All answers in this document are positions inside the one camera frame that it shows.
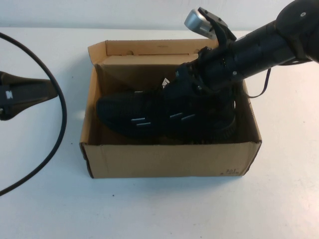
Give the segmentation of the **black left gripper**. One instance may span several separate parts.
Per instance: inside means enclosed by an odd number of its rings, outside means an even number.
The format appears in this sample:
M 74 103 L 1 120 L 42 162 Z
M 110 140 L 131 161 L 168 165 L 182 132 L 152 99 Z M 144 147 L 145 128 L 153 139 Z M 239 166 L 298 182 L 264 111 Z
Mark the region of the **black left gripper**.
M 54 86 L 49 80 L 23 79 L 9 84 L 4 82 L 5 72 L 0 73 L 0 120 L 12 116 L 12 100 L 15 104 L 48 101 L 54 98 Z

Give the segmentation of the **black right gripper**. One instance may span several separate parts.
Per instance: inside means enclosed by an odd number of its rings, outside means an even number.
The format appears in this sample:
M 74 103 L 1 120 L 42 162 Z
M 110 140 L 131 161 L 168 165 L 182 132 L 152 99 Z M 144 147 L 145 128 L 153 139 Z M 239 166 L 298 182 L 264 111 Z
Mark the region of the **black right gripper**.
M 196 94 L 219 94 L 221 84 L 216 74 L 210 73 L 220 59 L 221 48 L 205 46 L 197 53 L 197 58 L 178 66 L 175 79 L 163 89 L 165 105 L 186 105 L 197 98 Z

